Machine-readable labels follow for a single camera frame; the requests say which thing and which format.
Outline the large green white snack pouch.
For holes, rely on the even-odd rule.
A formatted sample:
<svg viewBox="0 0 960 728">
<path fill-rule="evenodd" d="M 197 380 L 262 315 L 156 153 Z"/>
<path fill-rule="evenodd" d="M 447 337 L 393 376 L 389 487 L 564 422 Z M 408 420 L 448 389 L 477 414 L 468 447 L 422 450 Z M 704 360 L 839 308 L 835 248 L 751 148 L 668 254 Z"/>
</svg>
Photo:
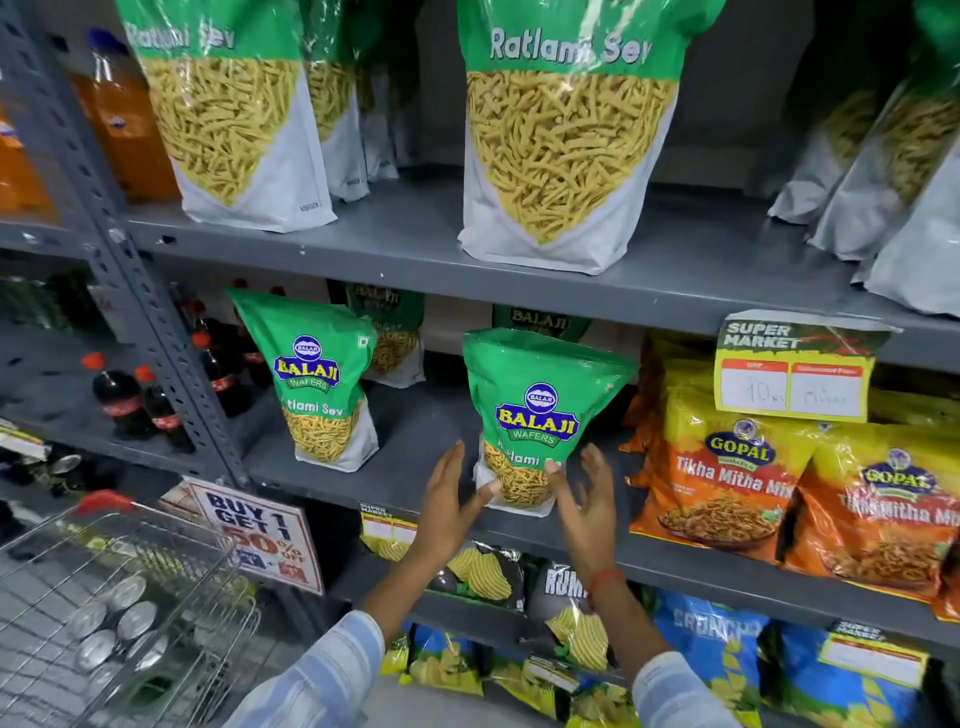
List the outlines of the large green white snack pouch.
<svg viewBox="0 0 960 728">
<path fill-rule="evenodd" d="M 297 0 L 302 57 L 329 192 L 352 203 L 369 194 L 358 102 L 358 71 L 347 0 Z"/>
<path fill-rule="evenodd" d="M 864 261 L 900 224 L 960 129 L 960 0 L 912 0 L 904 78 L 872 123 L 805 243 Z"/>
<path fill-rule="evenodd" d="M 813 36 L 785 105 L 798 149 L 768 217 L 790 225 L 813 222 L 857 155 L 880 103 L 870 57 L 878 19 L 873 0 L 814 0 Z"/>
<path fill-rule="evenodd" d="M 960 320 L 960 131 L 853 283 L 910 310 Z"/>
<path fill-rule="evenodd" d="M 601 274 L 626 252 L 690 43 L 726 0 L 457 0 L 461 249 Z"/>
<path fill-rule="evenodd" d="M 336 220 L 299 0 L 115 0 L 184 213 L 289 234 Z"/>
<path fill-rule="evenodd" d="M 416 25 L 425 0 L 357 0 L 349 31 L 358 68 L 361 136 L 370 183 L 419 162 L 421 60 Z"/>
</svg>

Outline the dark drink cans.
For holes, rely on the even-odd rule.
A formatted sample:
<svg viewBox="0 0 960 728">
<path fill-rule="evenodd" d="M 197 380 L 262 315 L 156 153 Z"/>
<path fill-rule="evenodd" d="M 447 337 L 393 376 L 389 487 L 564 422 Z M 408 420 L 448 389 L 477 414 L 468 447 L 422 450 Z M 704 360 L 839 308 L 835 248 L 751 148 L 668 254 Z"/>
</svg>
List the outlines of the dark drink cans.
<svg viewBox="0 0 960 728">
<path fill-rule="evenodd" d="M 38 478 L 55 499 L 81 496 L 101 487 L 90 459 L 77 450 L 61 446 L 51 449 Z"/>
</svg>

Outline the person's left forearm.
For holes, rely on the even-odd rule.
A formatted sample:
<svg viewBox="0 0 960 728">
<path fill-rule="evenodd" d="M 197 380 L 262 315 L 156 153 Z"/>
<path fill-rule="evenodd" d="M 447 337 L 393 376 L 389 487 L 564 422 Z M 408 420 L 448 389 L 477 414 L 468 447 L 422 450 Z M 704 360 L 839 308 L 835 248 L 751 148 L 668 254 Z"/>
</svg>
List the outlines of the person's left forearm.
<svg viewBox="0 0 960 728">
<path fill-rule="evenodd" d="M 389 642 L 458 550 L 413 544 L 402 560 L 292 666 L 254 688 L 222 728 L 353 728 Z"/>
</svg>

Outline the grey metal shelving rack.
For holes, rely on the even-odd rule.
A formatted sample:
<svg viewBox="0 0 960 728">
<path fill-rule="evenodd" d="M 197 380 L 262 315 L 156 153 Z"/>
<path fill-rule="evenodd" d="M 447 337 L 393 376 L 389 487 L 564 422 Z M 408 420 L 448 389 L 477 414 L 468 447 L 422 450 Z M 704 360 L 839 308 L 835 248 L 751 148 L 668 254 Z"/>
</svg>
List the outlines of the grey metal shelving rack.
<svg viewBox="0 0 960 728">
<path fill-rule="evenodd" d="M 716 334 L 746 310 L 797 311 L 872 319 L 899 329 L 880 360 L 960 376 L 960 321 L 923 316 L 849 286 L 841 262 L 776 226 L 753 200 L 720 191 L 659 188 L 648 197 L 625 256 L 586 275 L 480 262 L 463 253 L 462 173 L 421 168 L 348 203 L 338 220 L 293 233 L 197 223 L 179 203 L 130 207 L 58 61 L 34 0 L 0 0 L 0 103 L 57 208 L 58 224 L 0 216 L 0 248 L 84 259 L 128 318 L 138 351 L 150 356 L 174 404 L 194 430 L 185 475 L 222 480 L 255 495 L 304 497 L 354 506 L 412 508 L 414 477 L 429 474 L 456 440 L 476 453 L 479 418 L 461 365 L 432 355 L 439 377 L 407 390 L 374 385 L 381 432 L 376 455 L 353 474 L 296 460 L 274 395 L 228 418 L 213 393 L 174 305 L 160 263 L 196 263 L 212 273 L 231 264 L 323 281 L 419 290 L 449 299 L 542 306 L 592 319 Z"/>
</svg>

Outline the yellow orange snack packet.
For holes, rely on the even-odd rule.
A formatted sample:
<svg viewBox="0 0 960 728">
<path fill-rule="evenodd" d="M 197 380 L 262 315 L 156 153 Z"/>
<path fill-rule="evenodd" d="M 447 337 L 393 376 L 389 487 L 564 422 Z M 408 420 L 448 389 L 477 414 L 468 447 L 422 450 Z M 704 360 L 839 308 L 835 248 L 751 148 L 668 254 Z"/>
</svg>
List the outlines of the yellow orange snack packet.
<svg viewBox="0 0 960 728">
<path fill-rule="evenodd" d="M 712 393 L 668 387 L 630 533 L 778 564 L 795 490 L 821 434 L 812 420 L 719 410 Z"/>
<path fill-rule="evenodd" d="M 960 625 L 960 559 L 951 560 L 944 567 L 932 611 L 938 621 Z"/>
<path fill-rule="evenodd" d="M 622 426 L 631 430 L 619 451 L 645 454 L 662 431 L 667 390 L 692 387 L 712 394 L 714 390 L 714 339 L 649 328 L 641 351 L 639 380 Z"/>
<path fill-rule="evenodd" d="M 960 426 L 838 422 L 798 497 L 786 570 L 930 605 L 960 538 Z"/>
</svg>

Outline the person's right hand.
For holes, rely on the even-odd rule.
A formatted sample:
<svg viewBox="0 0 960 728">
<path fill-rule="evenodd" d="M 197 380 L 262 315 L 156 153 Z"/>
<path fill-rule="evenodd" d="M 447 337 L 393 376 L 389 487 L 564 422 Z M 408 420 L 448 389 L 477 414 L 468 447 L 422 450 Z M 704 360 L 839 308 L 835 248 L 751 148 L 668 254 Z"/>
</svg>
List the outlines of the person's right hand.
<svg viewBox="0 0 960 728">
<path fill-rule="evenodd" d="M 567 551 L 579 580 L 586 588 L 603 569 L 616 567 L 617 507 L 614 472 L 602 451 L 589 443 L 581 451 L 581 467 L 589 487 L 579 485 L 578 521 L 561 521 Z"/>
</svg>

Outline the row of dark green bottles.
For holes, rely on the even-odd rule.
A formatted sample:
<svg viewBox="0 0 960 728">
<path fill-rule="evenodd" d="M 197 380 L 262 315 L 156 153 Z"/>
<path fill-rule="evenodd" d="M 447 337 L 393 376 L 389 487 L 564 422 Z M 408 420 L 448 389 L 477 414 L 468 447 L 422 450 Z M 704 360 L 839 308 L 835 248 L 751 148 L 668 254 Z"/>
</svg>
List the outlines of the row of dark green bottles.
<svg viewBox="0 0 960 728">
<path fill-rule="evenodd" d="M 0 321 L 48 331 L 98 327 L 104 318 L 90 294 L 90 281 L 81 270 L 44 277 L 0 275 Z"/>
</svg>

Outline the person's left hand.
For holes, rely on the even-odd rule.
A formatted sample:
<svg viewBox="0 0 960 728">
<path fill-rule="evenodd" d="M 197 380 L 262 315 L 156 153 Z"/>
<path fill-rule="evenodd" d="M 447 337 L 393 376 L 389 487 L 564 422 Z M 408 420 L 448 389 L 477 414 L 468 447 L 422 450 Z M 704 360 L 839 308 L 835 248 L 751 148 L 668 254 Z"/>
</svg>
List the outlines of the person's left hand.
<svg viewBox="0 0 960 728">
<path fill-rule="evenodd" d="M 464 527 L 464 505 L 471 498 L 465 504 L 460 501 L 464 454 L 464 442 L 457 441 L 439 459 L 427 481 L 409 550 L 414 562 L 425 565 L 433 574 L 456 556 L 472 529 Z"/>
</svg>

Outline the group of dark cola bottles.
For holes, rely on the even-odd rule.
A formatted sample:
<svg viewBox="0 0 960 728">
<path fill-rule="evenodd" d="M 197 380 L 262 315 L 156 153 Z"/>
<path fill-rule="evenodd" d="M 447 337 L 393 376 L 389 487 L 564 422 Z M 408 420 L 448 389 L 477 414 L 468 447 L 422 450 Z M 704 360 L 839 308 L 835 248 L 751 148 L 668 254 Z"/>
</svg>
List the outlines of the group of dark cola bottles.
<svg viewBox="0 0 960 728">
<path fill-rule="evenodd" d="M 199 362 L 223 413 L 235 418 L 249 411 L 255 395 L 249 383 L 265 390 L 272 384 L 266 360 L 241 321 L 229 323 L 210 315 L 198 297 L 185 297 L 174 288 L 174 300 L 186 313 L 186 325 Z M 181 415 L 149 365 L 133 372 L 110 369 L 102 352 L 81 358 L 90 370 L 92 393 L 123 440 L 163 437 L 177 453 L 191 455 L 196 445 Z"/>
</svg>

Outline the orange soda bottle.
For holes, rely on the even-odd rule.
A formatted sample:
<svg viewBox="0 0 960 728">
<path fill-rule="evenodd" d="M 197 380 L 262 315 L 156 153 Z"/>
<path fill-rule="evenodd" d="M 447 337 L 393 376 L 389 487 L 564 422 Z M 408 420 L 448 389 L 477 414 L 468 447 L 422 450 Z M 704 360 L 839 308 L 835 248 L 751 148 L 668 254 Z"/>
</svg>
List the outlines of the orange soda bottle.
<svg viewBox="0 0 960 728">
<path fill-rule="evenodd" d="M 132 203 L 179 199 L 137 60 L 111 30 L 94 26 L 83 35 L 86 49 L 67 54 L 69 81 L 126 199 Z"/>
<path fill-rule="evenodd" d="M 0 213 L 24 212 L 56 216 L 44 183 L 0 103 Z"/>
</svg>

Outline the person's right forearm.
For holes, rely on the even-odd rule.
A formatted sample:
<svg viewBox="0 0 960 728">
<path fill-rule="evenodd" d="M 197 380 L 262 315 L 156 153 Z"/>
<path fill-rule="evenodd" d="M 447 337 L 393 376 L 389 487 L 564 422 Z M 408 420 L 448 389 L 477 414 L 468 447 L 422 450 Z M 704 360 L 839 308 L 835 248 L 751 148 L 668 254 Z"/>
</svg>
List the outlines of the person's right forearm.
<svg viewBox="0 0 960 728">
<path fill-rule="evenodd" d="M 626 580 L 606 583 L 589 599 L 630 680 L 642 728 L 741 728 L 683 655 L 668 644 Z"/>
</svg>

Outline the yellow green shelf price tag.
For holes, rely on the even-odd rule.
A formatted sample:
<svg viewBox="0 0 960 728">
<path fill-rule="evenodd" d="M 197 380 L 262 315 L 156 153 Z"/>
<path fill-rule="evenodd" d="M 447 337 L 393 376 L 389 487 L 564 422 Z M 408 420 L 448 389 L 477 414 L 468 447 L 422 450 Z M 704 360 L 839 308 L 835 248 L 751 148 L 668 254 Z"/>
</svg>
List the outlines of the yellow green shelf price tag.
<svg viewBox="0 0 960 728">
<path fill-rule="evenodd" d="M 0 418 L 0 448 L 39 462 L 49 459 L 52 446 L 42 438 Z"/>
<path fill-rule="evenodd" d="M 717 410 L 830 423 L 868 421 L 877 352 L 900 334 L 883 321 L 750 309 L 717 335 Z"/>
<path fill-rule="evenodd" d="M 360 539 L 375 557 L 398 563 L 416 538 L 419 515 L 402 509 L 359 502 Z"/>
<path fill-rule="evenodd" d="M 920 690 L 930 656 L 916 647 L 899 644 L 876 627 L 838 619 L 826 631 L 818 660 L 864 677 Z"/>
<path fill-rule="evenodd" d="M 558 661 L 534 655 L 523 662 L 522 670 L 527 677 L 549 683 L 556 689 L 571 695 L 575 694 L 580 687 L 580 679 L 576 672 Z"/>
</svg>

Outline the yellow chips packet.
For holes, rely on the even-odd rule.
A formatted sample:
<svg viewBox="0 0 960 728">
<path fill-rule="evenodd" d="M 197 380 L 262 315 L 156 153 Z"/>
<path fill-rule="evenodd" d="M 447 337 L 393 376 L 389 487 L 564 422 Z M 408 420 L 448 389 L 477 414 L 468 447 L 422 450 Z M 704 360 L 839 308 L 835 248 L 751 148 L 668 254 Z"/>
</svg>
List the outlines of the yellow chips packet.
<svg viewBox="0 0 960 728">
<path fill-rule="evenodd" d="M 534 655 L 521 656 L 493 648 L 488 653 L 485 682 L 496 685 L 509 696 L 555 722 L 566 722 L 571 693 L 549 683 L 531 679 L 523 673 L 524 661 Z"/>
<path fill-rule="evenodd" d="M 386 648 L 380 663 L 379 675 L 401 675 L 407 671 L 411 650 L 411 634 L 403 631 Z"/>
<path fill-rule="evenodd" d="M 572 694 L 564 728 L 642 728 L 642 723 L 626 687 L 592 681 Z"/>
</svg>

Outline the group of silver drink cans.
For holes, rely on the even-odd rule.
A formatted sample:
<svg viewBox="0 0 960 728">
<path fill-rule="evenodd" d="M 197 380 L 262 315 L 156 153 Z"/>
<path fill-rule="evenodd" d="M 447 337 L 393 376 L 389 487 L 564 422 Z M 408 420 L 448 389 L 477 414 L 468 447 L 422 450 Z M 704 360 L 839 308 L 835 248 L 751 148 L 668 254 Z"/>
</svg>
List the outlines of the group of silver drink cans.
<svg viewBox="0 0 960 728">
<path fill-rule="evenodd" d="M 99 698 L 124 669 L 130 650 L 161 619 L 163 594 L 142 569 L 81 604 L 66 621 L 74 663 L 86 681 L 85 697 Z"/>
</svg>

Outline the small green snack pouch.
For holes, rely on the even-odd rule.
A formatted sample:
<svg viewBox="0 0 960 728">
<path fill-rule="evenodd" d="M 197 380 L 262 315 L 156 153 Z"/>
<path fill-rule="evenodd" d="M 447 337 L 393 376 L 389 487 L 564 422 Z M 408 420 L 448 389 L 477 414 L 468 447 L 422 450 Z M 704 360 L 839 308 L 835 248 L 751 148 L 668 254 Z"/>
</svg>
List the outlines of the small green snack pouch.
<svg viewBox="0 0 960 728">
<path fill-rule="evenodd" d="M 546 517 L 555 503 L 546 463 L 566 466 L 638 367 L 604 349 L 502 327 L 464 334 L 462 358 L 481 419 L 475 485 L 501 484 L 491 508 Z"/>
<path fill-rule="evenodd" d="M 376 330 L 376 345 L 364 379 L 395 389 L 423 383 L 426 295 L 351 282 L 345 285 L 345 296 L 347 306 Z"/>
<path fill-rule="evenodd" d="M 343 305 L 225 292 L 270 368 L 295 458 L 358 471 L 379 449 L 361 385 L 378 340 L 373 324 Z"/>
<path fill-rule="evenodd" d="M 579 343 L 593 320 L 522 306 L 494 304 L 490 324 L 494 328 L 526 331 Z"/>
</svg>

